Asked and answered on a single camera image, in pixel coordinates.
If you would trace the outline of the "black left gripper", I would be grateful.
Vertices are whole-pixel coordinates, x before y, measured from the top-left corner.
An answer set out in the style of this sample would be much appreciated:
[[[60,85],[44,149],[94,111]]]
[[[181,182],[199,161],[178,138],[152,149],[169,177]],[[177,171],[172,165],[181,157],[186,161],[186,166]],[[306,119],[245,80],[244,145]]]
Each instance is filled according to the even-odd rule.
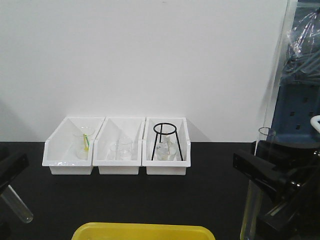
[[[9,184],[27,167],[29,160],[25,153],[12,152],[8,149],[0,150],[0,194]],[[10,237],[10,226],[6,221],[0,222],[0,240],[7,240]]]

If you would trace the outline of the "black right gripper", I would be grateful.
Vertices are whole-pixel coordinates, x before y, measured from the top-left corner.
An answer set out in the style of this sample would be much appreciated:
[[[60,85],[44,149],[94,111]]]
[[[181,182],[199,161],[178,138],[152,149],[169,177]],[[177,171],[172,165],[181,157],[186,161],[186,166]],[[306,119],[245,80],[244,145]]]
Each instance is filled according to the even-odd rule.
[[[318,240],[320,238],[320,145],[261,140],[258,155],[244,150],[233,154],[233,167],[265,193],[280,193],[288,178],[290,195],[259,216],[263,240]]]

